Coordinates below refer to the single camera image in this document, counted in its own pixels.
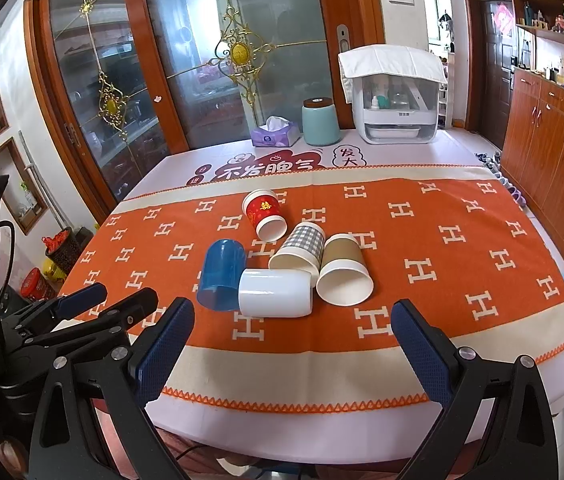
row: metal bolt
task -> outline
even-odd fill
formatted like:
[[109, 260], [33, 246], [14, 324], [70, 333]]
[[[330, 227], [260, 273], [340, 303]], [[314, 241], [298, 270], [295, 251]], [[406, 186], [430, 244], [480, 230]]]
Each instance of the metal bolt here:
[[55, 359], [55, 361], [52, 362], [52, 367], [56, 370], [59, 370], [60, 368], [64, 367], [66, 362], [68, 362], [68, 359], [66, 359], [63, 355], [60, 355], [57, 359]]
[[520, 358], [520, 362], [524, 368], [533, 368], [536, 365], [536, 362], [533, 361], [533, 358], [529, 357], [528, 355], [523, 355]]
[[472, 361], [475, 359], [476, 355], [475, 350], [473, 350], [473, 348], [469, 348], [468, 346], [460, 348], [459, 354], [462, 359], [466, 359], [467, 361]]
[[113, 351], [111, 352], [111, 357], [115, 361], [124, 359], [127, 355], [128, 355], [128, 349], [124, 346], [118, 346], [117, 348], [113, 348]]

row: cream fabric border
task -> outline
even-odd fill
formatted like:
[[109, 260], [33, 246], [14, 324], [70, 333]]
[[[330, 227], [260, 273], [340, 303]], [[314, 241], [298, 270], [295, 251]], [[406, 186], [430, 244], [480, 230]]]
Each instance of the cream fabric border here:
[[[484, 359], [513, 362], [520, 354], [539, 358], [564, 344], [564, 302], [453, 342], [474, 348]], [[375, 402], [423, 392], [399, 347], [262, 354], [186, 346], [167, 387], [209, 399], [279, 405]]]
[[256, 189], [287, 189], [289, 187], [354, 184], [387, 178], [409, 180], [496, 180], [493, 173], [479, 166], [376, 166], [372, 168], [329, 168], [326, 170], [275, 173], [236, 178], [223, 182], [208, 182], [197, 186], [177, 187], [120, 202], [111, 215], [212, 196], [247, 193]]

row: orange tablecloth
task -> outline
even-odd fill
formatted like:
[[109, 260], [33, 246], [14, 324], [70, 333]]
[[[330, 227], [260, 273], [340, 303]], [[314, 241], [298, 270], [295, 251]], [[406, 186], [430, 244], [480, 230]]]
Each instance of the orange tablecloth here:
[[[311, 220], [327, 236], [360, 241], [375, 290], [351, 308], [315, 296], [299, 319], [256, 319], [195, 303], [208, 246], [244, 245], [266, 267], [283, 240], [265, 244], [241, 213], [251, 190], [274, 189], [290, 226]], [[317, 170], [201, 184], [122, 202], [71, 272], [63, 294], [92, 282], [106, 305], [142, 286], [160, 309], [195, 303], [195, 328], [165, 393], [240, 410], [325, 413], [427, 400], [390, 327], [409, 298], [428, 322], [483, 357], [542, 362], [564, 349], [564, 282], [549, 251], [506, 189], [484, 168]], [[79, 319], [97, 316], [104, 305]]]

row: brown wooden lid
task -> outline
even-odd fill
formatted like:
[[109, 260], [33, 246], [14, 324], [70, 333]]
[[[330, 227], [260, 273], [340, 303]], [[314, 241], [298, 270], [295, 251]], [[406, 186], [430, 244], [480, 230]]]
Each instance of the brown wooden lid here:
[[314, 97], [313, 99], [306, 99], [303, 104], [304, 108], [325, 108], [333, 104], [333, 99], [330, 97]]

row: tissue box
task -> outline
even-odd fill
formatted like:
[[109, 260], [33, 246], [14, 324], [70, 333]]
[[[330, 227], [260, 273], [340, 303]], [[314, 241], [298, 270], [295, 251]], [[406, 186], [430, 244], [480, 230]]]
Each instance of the tissue box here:
[[272, 132], [261, 126], [251, 130], [253, 146], [258, 148], [289, 148], [299, 138], [300, 129], [294, 122], [290, 122], [288, 126]]

